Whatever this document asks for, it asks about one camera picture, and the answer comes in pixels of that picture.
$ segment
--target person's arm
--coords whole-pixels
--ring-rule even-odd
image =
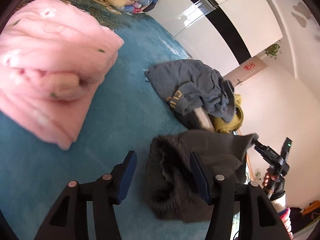
[[[262,183],[263,186],[268,184],[268,181],[276,180],[276,175],[270,175],[268,172],[264,177],[264,181]],[[291,221],[290,221],[290,208],[286,207],[285,205],[285,191],[284,191],[284,178],[280,177],[279,180],[276,182],[276,188],[273,195],[270,198],[272,205],[276,209],[279,214],[280,219],[282,220],[285,228],[287,229],[291,239],[293,238],[293,234],[291,233]]]

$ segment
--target blue gripper pad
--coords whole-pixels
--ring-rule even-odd
[[[134,151],[129,151],[124,162],[116,165],[111,172],[116,189],[116,200],[119,204],[127,197],[136,167],[137,154]]]
[[[200,197],[207,204],[209,204],[211,201],[210,194],[209,194],[209,183],[194,153],[191,153],[190,155],[190,168],[191,168],[193,177],[195,178]]]

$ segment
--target silver screw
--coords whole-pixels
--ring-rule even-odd
[[[222,180],[224,180],[224,176],[221,175],[221,174],[218,174],[218,175],[216,176],[216,180],[222,181]]]
[[[250,181],[251,186],[257,187],[259,186],[259,182],[257,180]]]
[[[103,180],[110,180],[111,178],[112,178],[111,174],[104,174],[104,175],[102,176],[102,179],[103,179]]]
[[[68,183],[68,186],[69,186],[69,187],[75,187],[75,186],[77,186],[77,182],[76,182],[75,180],[72,180],[72,181],[70,181],[70,182]]]

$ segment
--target green plant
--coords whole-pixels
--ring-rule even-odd
[[[277,43],[272,44],[270,47],[265,49],[265,54],[267,54],[270,57],[275,57],[275,59],[277,59],[278,52],[281,53],[280,45]]]

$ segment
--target red chinese character decoration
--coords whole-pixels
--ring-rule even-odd
[[[252,70],[254,67],[255,67],[256,65],[255,65],[255,63],[249,63],[249,64],[247,64],[247,65],[245,65],[243,68],[245,69],[245,70]]]

